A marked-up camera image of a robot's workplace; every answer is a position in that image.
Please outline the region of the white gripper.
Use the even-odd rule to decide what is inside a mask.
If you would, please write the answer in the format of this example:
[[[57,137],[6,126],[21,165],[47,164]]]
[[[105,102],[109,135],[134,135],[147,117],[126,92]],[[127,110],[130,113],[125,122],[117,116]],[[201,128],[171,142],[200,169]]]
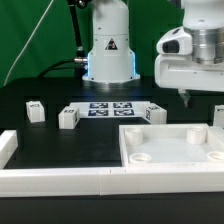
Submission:
[[[155,82],[162,88],[179,89],[184,106],[187,90],[224,92],[224,29],[167,32],[157,43]]]

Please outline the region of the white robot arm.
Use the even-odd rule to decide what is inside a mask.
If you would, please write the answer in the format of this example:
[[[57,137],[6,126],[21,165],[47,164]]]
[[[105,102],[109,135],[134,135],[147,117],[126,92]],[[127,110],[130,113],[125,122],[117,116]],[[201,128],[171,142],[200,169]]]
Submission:
[[[183,100],[190,90],[224,92],[224,0],[169,0],[184,10],[180,27],[156,45],[155,82],[176,89]],[[87,66],[83,81],[110,89],[140,79],[129,47],[129,11],[122,0],[67,0],[72,16],[93,4],[93,48],[75,61]]]

